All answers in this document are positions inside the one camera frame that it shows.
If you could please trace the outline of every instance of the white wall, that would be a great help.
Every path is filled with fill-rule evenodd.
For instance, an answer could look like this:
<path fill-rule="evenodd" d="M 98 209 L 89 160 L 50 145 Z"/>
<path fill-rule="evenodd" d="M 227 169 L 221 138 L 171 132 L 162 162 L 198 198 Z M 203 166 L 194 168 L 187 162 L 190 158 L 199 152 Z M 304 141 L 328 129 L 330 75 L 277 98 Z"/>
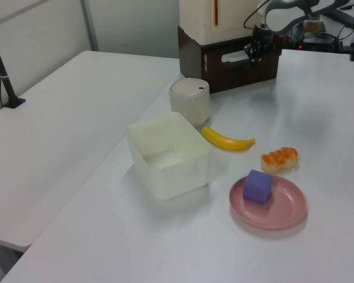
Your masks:
<path fill-rule="evenodd" d="M 0 54 L 17 96 L 90 49 L 80 0 L 48 0 L 0 24 Z"/>
<path fill-rule="evenodd" d="M 178 58 L 178 0 L 85 0 L 99 51 Z"/>

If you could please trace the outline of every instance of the white cup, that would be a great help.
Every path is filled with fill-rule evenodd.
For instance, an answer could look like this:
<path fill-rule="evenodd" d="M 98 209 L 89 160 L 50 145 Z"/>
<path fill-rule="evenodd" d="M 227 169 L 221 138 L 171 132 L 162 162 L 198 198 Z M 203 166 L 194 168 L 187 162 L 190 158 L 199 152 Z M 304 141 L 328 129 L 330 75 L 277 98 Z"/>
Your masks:
<path fill-rule="evenodd" d="M 208 118 L 209 85 L 197 78 L 184 78 L 175 82 L 169 90 L 172 112 L 178 112 L 193 125 L 199 127 Z"/>

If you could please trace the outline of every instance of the pink plate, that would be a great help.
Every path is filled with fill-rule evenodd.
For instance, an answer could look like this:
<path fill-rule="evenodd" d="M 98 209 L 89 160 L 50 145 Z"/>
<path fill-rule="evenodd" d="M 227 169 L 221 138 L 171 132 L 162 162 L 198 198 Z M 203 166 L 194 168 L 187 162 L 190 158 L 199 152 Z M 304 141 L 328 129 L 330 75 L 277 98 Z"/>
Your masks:
<path fill-rule="evenodd" d="M 242 198 L 246 178 L 234 183 L 230 191 L 231 206 L 242 220 L 263 229 L 282 229 L 294 225 L 303 217 L 306 198 L 294 183 L 273 176 L 271 194 L 261 205 Z"/>

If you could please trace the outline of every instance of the cup lid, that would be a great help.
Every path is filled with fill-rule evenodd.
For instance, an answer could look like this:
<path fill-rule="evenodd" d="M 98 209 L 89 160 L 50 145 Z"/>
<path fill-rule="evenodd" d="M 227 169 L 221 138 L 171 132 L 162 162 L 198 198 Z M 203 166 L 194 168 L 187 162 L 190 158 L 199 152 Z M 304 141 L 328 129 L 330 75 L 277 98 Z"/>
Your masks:
<path fill-rule="evenodd" d="M 182 96 L 198 96 L 206 91 L 208 83 L 198 78 L 184 78 L 171 86 L 171 92 Z"/>

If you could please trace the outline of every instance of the banana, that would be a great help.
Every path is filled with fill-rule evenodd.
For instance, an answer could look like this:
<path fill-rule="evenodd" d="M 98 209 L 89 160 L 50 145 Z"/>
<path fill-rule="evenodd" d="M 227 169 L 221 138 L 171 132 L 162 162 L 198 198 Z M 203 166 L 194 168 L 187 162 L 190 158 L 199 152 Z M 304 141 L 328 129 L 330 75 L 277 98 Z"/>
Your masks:
<path fill-rule="evenodd" d="M 203 126 L 201 128 L 201 134 L 210 143 L 213 143 L 218 147 L 222 147 L 223 149 L 244 150 L 251 147 L 255 142 L 255 138 L 250 140 L 234 140 L 229 137 L 222 136 L 207 126 Z"/>

